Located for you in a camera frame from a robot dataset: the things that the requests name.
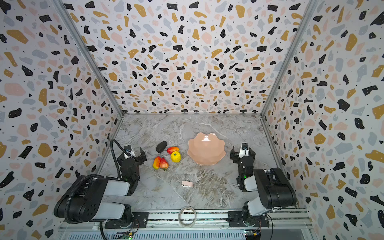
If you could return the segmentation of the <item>red yellow fake mango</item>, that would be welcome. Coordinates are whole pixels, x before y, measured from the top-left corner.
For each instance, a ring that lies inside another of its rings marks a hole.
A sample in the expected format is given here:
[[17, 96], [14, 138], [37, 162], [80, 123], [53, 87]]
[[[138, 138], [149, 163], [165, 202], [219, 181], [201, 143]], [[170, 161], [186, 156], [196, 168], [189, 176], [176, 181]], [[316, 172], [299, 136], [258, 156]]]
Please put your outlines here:
[[161, 157], [156, 157], [153, 162], [153, 168], [158, 170], [160, 168]]

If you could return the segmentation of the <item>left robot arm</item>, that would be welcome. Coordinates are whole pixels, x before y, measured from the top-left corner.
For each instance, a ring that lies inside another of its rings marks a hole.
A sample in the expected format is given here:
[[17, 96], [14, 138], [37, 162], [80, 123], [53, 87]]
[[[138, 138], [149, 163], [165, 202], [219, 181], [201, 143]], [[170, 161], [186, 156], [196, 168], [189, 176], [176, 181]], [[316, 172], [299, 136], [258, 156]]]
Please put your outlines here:
[[108, 203], [104, 198], [133, 195], [141, 179], [139, 166], [146, 160], [142, 149], [137, 156], [130, 145], [125, 146], [124, 152], [116, 159], [120, 177], [80, 175], [55, 205], [55, 217], [68, 224], [113, 221], [128, 226], [134, 221], [131, 206]]

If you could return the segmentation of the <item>red orange fake mango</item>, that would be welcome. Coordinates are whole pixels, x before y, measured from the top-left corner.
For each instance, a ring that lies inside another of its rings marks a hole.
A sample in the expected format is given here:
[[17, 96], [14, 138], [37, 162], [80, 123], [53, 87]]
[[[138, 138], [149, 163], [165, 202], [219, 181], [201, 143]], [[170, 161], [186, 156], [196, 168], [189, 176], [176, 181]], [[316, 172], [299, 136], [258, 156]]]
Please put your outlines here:
[[169, 147], [167, 149], [168, 154], [172, 154], [173, 152], [178, 152], [180, 149], [178, 147]]

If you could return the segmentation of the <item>dark fake avocado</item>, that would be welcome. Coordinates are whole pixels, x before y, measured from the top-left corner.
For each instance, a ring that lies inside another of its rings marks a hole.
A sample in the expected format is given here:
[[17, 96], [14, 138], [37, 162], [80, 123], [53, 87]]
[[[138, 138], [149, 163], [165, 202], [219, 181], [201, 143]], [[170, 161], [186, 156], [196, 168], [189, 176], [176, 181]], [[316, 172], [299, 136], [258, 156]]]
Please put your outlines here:
[[157, 153], [162, 153], [166, 147], [167, 147], [168, 143], [166, 141], [162, 141], [160, 142], [157, 146], [156, 146], [156, 152]]

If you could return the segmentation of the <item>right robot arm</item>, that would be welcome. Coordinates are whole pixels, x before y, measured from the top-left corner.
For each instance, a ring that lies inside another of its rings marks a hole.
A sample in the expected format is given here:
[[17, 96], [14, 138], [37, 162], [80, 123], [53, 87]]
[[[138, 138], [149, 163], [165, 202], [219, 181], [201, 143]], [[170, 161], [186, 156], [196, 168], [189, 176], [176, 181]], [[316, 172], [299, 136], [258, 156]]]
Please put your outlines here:
[[293, 187], [280, 168], [255, 169], [256, 153], [247, 143], [238, 152], [232, 149], [230, 159], [238, 165], [237, 185], [242, 192], [256, 192], [257, 196], [244, 203], [241, 211], [229, 211], [231, 228], [269, 226], [267, 213], [293, 207], [297, 197]]

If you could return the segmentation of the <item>yellow fake lemon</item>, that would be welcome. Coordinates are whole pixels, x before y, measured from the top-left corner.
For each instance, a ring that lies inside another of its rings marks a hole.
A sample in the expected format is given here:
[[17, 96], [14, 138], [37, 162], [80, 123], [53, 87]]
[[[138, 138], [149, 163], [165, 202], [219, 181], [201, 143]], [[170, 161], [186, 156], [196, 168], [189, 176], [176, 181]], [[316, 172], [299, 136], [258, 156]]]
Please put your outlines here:
[[179, 163], [181, 161], [182, 157], [179, 151], [174, 151], [171, 153], [171, 160], [174, 163]]

